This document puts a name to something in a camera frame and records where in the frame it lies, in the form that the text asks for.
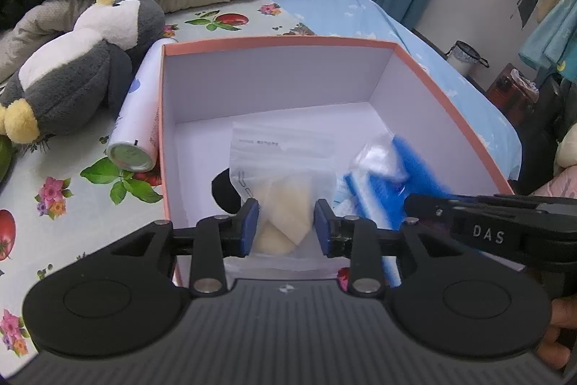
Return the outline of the person right hand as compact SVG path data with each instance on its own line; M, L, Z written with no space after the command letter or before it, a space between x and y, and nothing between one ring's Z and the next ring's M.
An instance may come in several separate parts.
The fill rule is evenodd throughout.
M575 329L577 326L576 297L552 300L552 318L543 341L537 348L537 356L553 369L561 369L569 363L571 352L559 343L563 329Z

